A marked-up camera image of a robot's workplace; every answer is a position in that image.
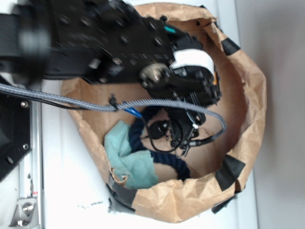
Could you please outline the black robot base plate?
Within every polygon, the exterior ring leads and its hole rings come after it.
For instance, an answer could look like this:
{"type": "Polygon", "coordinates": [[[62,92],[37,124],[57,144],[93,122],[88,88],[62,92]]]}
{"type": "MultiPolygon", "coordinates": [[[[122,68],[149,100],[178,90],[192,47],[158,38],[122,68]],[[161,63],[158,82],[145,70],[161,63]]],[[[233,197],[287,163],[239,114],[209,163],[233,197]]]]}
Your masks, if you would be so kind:
{"type": "Polygon", "coordinates": [[[31,103],[0,96],[0,180],[31,150],[31,103]]]}

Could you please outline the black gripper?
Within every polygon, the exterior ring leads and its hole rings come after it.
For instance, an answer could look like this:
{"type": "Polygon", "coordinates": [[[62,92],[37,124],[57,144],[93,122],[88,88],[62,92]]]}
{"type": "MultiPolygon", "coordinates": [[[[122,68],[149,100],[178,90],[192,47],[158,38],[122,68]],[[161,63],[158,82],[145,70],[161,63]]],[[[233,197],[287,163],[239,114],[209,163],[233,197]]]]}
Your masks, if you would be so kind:
{"type": "Polygon", "coordinates": [[[49,78],[139,83],[152,97],[181,96],[170,69],[171,42],[189,35],[164,20],[143,17],[121,0],[50,0],[49,78]]]}

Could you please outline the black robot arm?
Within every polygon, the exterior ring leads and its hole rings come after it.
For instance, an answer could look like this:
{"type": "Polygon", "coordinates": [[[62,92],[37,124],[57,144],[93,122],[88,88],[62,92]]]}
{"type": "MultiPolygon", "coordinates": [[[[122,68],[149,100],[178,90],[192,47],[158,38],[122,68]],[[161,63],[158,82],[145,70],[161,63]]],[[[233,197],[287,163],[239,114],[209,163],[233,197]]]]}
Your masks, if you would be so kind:
{"type": "Polygon", "coordinates": [[[203,91],[203,75],[179,75],[171,64],[189,44],[200,45],[122,0],[27,0],[0,16],[0,69],[23,85],[81,77],[187,96],[203,91]]]}

